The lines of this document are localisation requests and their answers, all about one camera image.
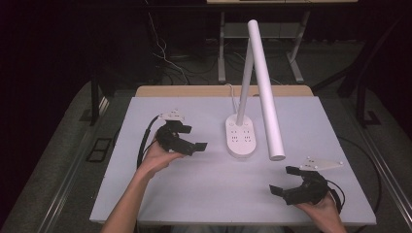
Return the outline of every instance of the human hand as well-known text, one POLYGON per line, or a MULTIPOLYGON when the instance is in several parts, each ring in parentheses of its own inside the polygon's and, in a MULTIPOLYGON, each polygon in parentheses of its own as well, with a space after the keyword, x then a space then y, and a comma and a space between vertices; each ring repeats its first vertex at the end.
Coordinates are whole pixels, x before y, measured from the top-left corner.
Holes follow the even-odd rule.
POLYGON ((330 192, 316 205, 301 203, 295 206, 311 217, 321 231, 325 233, 346 232, 330 192))
POLYGON ((166 168, 171 161, 181 157, 184 157, 184 155, 178 152, 165 151, 158 141, 153 141, 138 171, 144 172, 149 178, 152 178, 156 172, 166 168))

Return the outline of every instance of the white mounting bracket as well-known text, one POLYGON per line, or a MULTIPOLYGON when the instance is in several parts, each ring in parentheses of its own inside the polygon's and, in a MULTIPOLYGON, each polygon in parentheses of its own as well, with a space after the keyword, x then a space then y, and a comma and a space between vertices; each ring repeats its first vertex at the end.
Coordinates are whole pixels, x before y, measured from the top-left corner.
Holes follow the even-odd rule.
POLYGON ((311 158, 310 156, 308 156, 303 164, 299 166, 299 169, 301 171, 322 171, 342 166, 342 161, 336 162, 322 158, 311 158))
POLYGON ((158 118, 164 120, 185 120, 185 117, 181 115, 177 109, 166 114, 160 114, 158 118))

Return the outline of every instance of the lamp arm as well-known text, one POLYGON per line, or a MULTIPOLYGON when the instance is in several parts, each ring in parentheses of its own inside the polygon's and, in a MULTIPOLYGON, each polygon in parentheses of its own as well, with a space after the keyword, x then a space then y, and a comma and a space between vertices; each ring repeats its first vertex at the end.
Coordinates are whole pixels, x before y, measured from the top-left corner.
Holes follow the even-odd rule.
POLYGON ((243 124, 243 116, 245 115, 246 101, 248 99, 249 86, 251 84, 252 71, 254 69, 254 55, 252 54, 251 40, 248 42, 246 50, 245 69, 243 71, 242 90, 240 92, 239 111, 237 113, 236 125, 243 124))
MULTIPOLYGON (((282 142, 282 136, 280 133, 279 122, 276 114, 275 102, 273 100, 269 73, 267 71, 263 46, 261 44, 260 32, 258 30, 258 23, 255 20, 249 21, 248 29, 250 37, 250 46, 248 45, 248 52, 249 50, 251 50, 253 53, 253 61, 257 73, 257 86, 260 95, 260 104, 263 114, 267 146, 269 149, 269 159, 273 161, 283 160, 286 157, 282 142)), ((245 71, 249 66, 249 64, 245 64, 245 71)))

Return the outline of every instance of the electrical outlet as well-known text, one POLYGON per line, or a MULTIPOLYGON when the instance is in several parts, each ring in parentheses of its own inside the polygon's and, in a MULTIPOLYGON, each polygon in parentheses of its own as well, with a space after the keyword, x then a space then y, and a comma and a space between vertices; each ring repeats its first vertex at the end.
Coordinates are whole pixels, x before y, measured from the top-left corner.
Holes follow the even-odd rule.
POLYGON ((237 115, 227 118, 226 142, 229 152, 236 158, 248 158, 257 146, 254 124, 247 116, 243 117, 243 124, 236 124, 237 115))

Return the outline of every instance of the desk lamp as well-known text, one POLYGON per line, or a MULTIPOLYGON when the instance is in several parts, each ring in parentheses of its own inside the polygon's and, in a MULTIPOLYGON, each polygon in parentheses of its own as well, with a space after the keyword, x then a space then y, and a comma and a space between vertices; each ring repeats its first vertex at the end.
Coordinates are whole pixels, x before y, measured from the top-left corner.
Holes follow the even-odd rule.
POLYGON ((246 100, 255 65, 257 86, 263 114, 264 129, 269 149, 269 159, 280 161, 285 159, 279 122, 276 115, 275 103, 261 44, 258 23, 255 20, 248 22, 249 42, 246 52, 245 68, 243 72, 242 90, 240 94, 239 110, 225 122, 226 141, 229 152, 236 158, 248 158, 257 146, 254 125, 251 119, 245 116, 246 100))

